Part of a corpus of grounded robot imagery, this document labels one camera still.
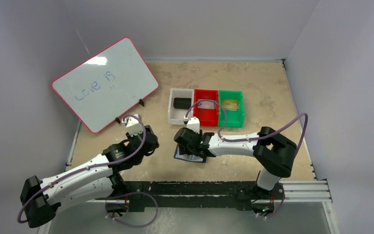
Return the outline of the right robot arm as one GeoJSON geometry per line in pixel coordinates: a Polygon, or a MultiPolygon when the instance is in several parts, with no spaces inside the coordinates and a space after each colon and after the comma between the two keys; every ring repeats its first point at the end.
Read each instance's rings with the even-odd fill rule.
{"type": "Polygon", "coordinates": [[[266,198],[281,178],[289,178],[297,155],[297,145],[270,127],[248,135],[218,136],[181,128],[174,136],[183,160],[206,160],[224,155],[254,157],[263,167],[254,185],[255,195],[266,198]]]}

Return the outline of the blue leather card holder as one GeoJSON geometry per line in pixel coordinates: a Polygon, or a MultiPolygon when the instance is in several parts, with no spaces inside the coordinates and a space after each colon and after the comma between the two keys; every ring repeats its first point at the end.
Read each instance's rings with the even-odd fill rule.
{"type": "Polygon", "coordinates": [[[181,154],[181,146],[179,144],[177,144],[176,146],[174,158],[178,160],[182,160],[182,161],[187,161],[187,162],[206,163],[206,159],[201,158],[199,156],[181,154]]]}

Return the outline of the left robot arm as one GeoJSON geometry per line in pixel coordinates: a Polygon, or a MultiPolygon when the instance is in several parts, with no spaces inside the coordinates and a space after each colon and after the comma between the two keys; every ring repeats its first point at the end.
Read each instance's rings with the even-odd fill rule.
{"type": "Polygon", "coordinates": [[[159,147],[150,126],[127,130],[126,139],[104,149],[89,161],[61,174],[26,179],[17,222],[40,227],[73,206],[93,199],[128,199],[144,192],[129,188],[120,172],[139,165],[159,147]]]}

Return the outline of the red plastic bin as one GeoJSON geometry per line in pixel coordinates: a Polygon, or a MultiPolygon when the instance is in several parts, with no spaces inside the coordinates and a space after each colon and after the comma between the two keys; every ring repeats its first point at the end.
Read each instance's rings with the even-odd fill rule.
{"type": "MultiPolygon", "coordinates": [[[[217,90],[207,90],[207,89],[195,89],[194,90],[194,102],[199,99],[213,100],[219,102],[219,93],[217,90]]],[[[219,121],[219,107],[215,104],[215,109],[198,109],[195,105],[193,107],[193,114],[200,121],[202,126],[207,127],[217,127],[219,121]]]]}

